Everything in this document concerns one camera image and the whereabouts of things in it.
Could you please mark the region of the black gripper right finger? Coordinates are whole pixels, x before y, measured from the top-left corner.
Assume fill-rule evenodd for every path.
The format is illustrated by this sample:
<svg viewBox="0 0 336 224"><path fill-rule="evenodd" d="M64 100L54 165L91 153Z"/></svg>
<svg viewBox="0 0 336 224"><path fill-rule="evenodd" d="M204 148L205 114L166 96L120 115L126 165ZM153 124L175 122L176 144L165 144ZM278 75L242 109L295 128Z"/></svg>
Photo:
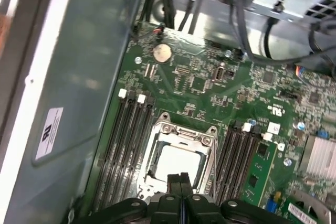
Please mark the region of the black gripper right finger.
<svg viewBox="0 0 336 224"><path fill-rule="evenodd" d="M181 191L190 223L290 223L242 200L229 199L217 205L206 195L194 194L188 173L181 173Z"/></svg>

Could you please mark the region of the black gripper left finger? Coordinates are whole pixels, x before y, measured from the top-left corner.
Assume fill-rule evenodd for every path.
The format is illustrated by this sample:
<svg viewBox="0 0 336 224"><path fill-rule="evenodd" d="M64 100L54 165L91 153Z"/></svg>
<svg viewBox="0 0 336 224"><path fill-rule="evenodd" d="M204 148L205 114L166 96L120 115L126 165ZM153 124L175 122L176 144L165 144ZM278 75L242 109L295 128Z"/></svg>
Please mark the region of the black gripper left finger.
<svg viewBox="0 0 336 224"><path fill-rule="evenodd" d="M181 216L181 174L167 176L167 192L155 194L149 203L128 198L96 212L96 223L179 223Z"/></svg>

